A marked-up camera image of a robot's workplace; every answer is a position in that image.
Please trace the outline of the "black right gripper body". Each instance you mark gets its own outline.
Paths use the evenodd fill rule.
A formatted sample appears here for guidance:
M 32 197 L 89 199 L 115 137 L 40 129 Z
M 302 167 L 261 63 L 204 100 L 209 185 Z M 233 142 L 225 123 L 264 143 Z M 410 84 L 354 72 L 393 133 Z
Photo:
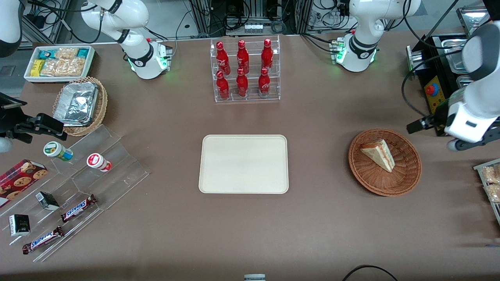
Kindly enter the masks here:
M 0 133 L 5 135 L 7 131 L 13 130 L 18 123 L 23 123 L 28 119 L 21 107 L 27 102 L 12 98 L 4 93 L 0 93 Z

